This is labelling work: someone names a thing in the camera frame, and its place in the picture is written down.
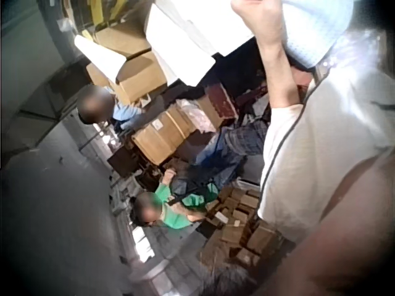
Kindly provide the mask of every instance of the hand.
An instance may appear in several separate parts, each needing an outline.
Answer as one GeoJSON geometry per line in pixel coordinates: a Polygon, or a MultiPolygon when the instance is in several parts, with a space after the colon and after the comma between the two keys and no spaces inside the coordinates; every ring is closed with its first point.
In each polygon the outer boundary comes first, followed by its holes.
{"type": "MultiPolygon", "coordinates": [[[[174,196],[171,195],[168,198],[168,201],[171,201],[173,199],[174,199],[174,196]]],[[[181,204],[181,202],[177,202],[177,203],[173,204],[172,206],[170,206],[170,208],[176,214],[185,215],[185,207],[181,204]]]]}
{"type": "Polygon", "coordinates": [[[164,176],[163,176],[163,180],[162,183],[165,185],[169,185],[170,182],[172,182],[173,177],[176,175],[177,173],[175,172],[174,169],[169,168],[165,171],[164,176]]]}
{"type": "Polygon", "coordinates": [[[232,0],[233,10],[263,47],[279,46],[283,36],[281,0],[232,0]]]}

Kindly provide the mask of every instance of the light blue shirt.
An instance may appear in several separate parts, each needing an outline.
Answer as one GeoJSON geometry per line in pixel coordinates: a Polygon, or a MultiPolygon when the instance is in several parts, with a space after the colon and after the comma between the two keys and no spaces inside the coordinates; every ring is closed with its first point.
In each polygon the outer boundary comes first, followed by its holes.
{"type": "MultiPolygon", "coordinates": [[[[109,93],[114,94],[114,91],[110,88],[105,88],[108,90],[109,93]]],[[[114,112],[112,114],[112,118],[124,121],[127,120],[125,123],[121,124],[121,129],[127,130],[128,128],[132,127],[134,122],[139,118],[143,111],[131,105],[123,105],[117,98],[115,98],[115,106],[114,112]]]]}

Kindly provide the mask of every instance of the stack of boxes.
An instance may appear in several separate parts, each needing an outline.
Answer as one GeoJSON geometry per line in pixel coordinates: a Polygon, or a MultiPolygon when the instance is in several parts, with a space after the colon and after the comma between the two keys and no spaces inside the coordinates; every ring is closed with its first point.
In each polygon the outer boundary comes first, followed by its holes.
{"type": "Polygon", "coordinates": [[[92,82],[98,86],[110,86],[124,105],[137,102],[146,94],[158,93],[166,87],[166,77],[151,51],[142,26],[133,20],[118,23],[96,32],[93,41],[126,58],[117,75],[116,83],[93,64],[86,68],[92,82]]]}
{"type": "Polygon", "coordinates": [[[280,233],[256,216],[258,204],[259,192],[226,187],[208,205],[207,220],[217,229],[202,249],[200,261],[209,270],[230,260],[250,268],[280,247],[280,233]]]}

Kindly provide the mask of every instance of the hair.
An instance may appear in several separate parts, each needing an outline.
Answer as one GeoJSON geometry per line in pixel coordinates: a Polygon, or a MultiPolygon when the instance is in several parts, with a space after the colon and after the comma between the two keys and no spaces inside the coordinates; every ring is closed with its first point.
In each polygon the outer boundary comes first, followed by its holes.
{"type": "Polygon", "coordinates": [[[152,203],[152,193],[143,192],[137,197],[131,197],[129,203],[131,207],[129,213],[130,221],[136,226],[147,226],[148,223],[143,219],[143,212],[144,208],[152,203]]]}
{"type": "Polygon", "coordinates": [[[243,267],[230,264],[213,270],[203,283],[199,296],[248,296],[257,289],[256,282],[243,267]]]}
{"type": "Polygon", "coordinates": [[[77,110],[78,110],[78,117],[80,118],[81,122],[85,125],[92,125],[93,123],[98,123],[96,119],[96,114],[90,112],[85,107],[86,100],[94,96],[96,94],[100,94],[102,91],[102,87],[97,85],[87,85],[77,95],[77,110]]]}

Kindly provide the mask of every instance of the gray wall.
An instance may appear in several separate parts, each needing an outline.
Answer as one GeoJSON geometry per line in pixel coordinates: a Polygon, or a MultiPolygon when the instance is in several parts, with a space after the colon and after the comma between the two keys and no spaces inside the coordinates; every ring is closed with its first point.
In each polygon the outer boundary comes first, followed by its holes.
{"type": "Polygon", "coordinates": [[[64,61],[36,0],[2,3],[1,33],[1,119],[2,128],[6,128],[19,106],[64,61]]]}
{"type": "Polygon", "coordinates": [[[89,149],[80,154],[67,128],[59,124],[2,168],[2,257],[32,295],[130,292],[110,214],[110,171],[89,149]]]}

